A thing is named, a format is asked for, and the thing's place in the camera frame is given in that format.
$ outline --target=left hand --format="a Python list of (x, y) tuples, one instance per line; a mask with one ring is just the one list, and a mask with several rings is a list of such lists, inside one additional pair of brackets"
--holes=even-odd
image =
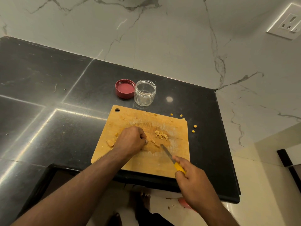
[(142, 128), (131, 126), (125, 128), (118, 136), (114, 149), (125, 153), (129, 157), (136, 155), (148, 143)]

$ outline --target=wooden cutting board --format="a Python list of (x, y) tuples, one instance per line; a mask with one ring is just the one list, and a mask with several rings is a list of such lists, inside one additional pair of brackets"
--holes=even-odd
[[(159, 175), (174, 178), (176, 169), (172, 161), (162, 148), (156, 144), (164, 144), (172, 155), (177, 155), (190, 160), (187, 121), (180, 117), (167, 117), (141, 110), (114, 105), (95, 148), (91, 163), (97, 161), (112, 149), (107, 140), (116, 140), (115, 133), (121, 133), (124, 128), (130, 126), (141, 127), (147, 135), (148, 144), (137, 155), (122, 167), (123, 170), (136, 171), (151, 175)], [(168, 135), (168, 140), (156, 137), (155, 131), (163, 131)]]

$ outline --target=clear plastic jar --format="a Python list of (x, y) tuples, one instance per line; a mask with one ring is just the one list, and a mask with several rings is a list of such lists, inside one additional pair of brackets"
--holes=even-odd
[(140, 106), (149, 106), (156, 95), (156, 85), (149, 80), (136, 83), (134, 100)]

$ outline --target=wall socket plate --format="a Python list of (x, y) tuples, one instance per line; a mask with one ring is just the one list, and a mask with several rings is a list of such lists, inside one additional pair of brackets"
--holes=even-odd
[(266, 32), (296, 39), (301, 34), (301, 6), (290, 3)]

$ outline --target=countertop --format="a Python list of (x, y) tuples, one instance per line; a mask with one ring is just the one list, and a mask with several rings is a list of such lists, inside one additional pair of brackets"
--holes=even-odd
[[(115, 94), (119, 79), (148, 79), (154, 102), (140, 107)], [(0, 223), (13, 222), (50, 164), (83, 170), (113, 105), (183, 114), (190, 160), (223, 201), (239, 202), (239, 187), (215, 91), (140, 70), (3, 37), (0, 40)], [(136, 185), (179, 191), (175, 179), (120, 171)]]

